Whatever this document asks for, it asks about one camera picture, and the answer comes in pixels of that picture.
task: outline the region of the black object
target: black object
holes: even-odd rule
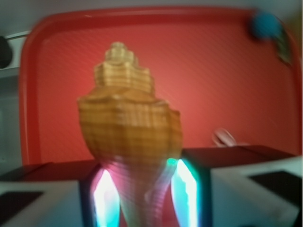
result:
[[[302,179],[286,171],[253,175],[250,179],[279,195],[293,205],[302,203]]]
[[[46,163],[40,165],[22,166],[5,175],[0,181],[6,182],[41,182],[41,181],[69,181],[79,182],[80,200],[84,226],[94,226],[93,204],[91,201],[92,181],[100,171],[101,165],[95,160],[76,161],[66,163]]]
[[[198,214],[198,225],[213,226],[212,169],[269,162],[289,157],[294,157],[294,155],[265,146],[184,149],[182,154],[184,162],[188,162],[196,170],[196,177],[203,185],[203,189],[197,188],[198,194],[201,195],[197,203],[202,206],[202,209],[199,209],[202,213]]]
[[[8,67],[13,59],[13,51],[8,41],[0,36],[0,69]]]
[[[43,192],[7,192],[0,196],[0,226],[35,201]]]
[[[298,216],[294,222],[293,227],[302,227],[302,208],[300,209]]]
[[[281,61],[284,63],[292,63],[292,53],[288,40],[288,35],[285,29],[282,29],[281,34],[275,38],[276,51]]]

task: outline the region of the spiral shell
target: spiral shell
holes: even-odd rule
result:
[[[159,226],[176,168],[167,160],[181,155],[179,112],[155,98],[149,69],[123,43],[113,43],[95,67],[95,83],[78,99],[86,144],[111,174],[128,226]]]

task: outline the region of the green light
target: green light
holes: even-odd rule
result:
[[[97,227],[118,227],[120,197],[107,170],[104,170],[94,191]]]
[[[171,194],[180,226],[197,227],[199,197],[197,174],[193,167],[183,160],[178,161],[177,169],[171,179]]]
[[[170,157],[169,159],[167,159],[166,164],[168,166],[174,166],[177,161],[178,161],[177,159]]]

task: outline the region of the conch shell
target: conch shell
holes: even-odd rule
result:
[[[78,99],[83,137],[110,173],[129,227],[161,226],[162,204],[182,149],[179,112],[154,96],[149,69],[113,43]]]

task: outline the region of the red surface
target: red surface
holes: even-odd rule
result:
[[[239,142],[302,152],[301,68],[248,33],[252,10],[138,8],[50,16],[28,36],[20,69],[24,164],[91,159],[76,100],[114,41],[148,67],[156,96],[180,110],[184,147],[212,146],[226,128]]]

